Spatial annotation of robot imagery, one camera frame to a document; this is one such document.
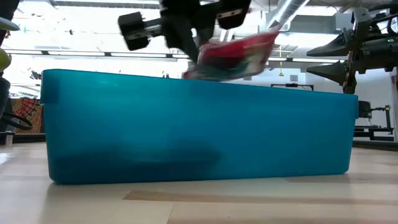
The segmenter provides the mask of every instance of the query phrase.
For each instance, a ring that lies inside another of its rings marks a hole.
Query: robotic arm
[[[371,17],[370,12],[388,9],[388,13],[379,13]],[[381,4],[370,9],[354,9],[351,23],[353,28],[343,29],[342,33],[329,44],[307,52],[310,57],[346,56],[348,61],[336,62],[333,65],[320,65],[307,68],[307,72],[325,77],[340,84],[343,92],[355,93],[355,74],[365,74],[366,70],[384,68],[391,72],[398,66],[398,34],[391,25],[398,17],[398,0]],[[382,34],[377,26],[387,23],[387,34]]]
[[[251,0],[219,0],[200,4],[200,0],[161,0],[160,18],[143,21],[140,12],[120,16],[118,24],[129,50],[143,49],[150,38],[163,35],[168,48],[184,51],[197,62],[199,47],[213,36],[215,22],[223,29],[239,27]],[[192,37],[192,29],[197,36]]]

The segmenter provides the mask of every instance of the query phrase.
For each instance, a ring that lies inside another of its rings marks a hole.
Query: colorful package
[[[205,44],[197,65],[182,78],[222,82],[258,75],[264,71],[278,35],[279,28],[275,28],[241,40]]]

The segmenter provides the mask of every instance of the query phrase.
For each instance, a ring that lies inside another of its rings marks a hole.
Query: blue plastic bin
[[[343,174],[355,95],[46,70],[49,172],[58,184]]]

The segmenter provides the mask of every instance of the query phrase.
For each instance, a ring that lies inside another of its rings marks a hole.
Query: light wood floor
[[[346,175],[57,186],[45,144],[0,147],[1,224],[398,223],[398,153],[354,149]]]

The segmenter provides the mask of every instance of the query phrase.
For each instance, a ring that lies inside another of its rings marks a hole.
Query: yellow ball
[[[11,58],[8,56],[7,52],[0,49],[0,72],[3,72],[11,64]]]

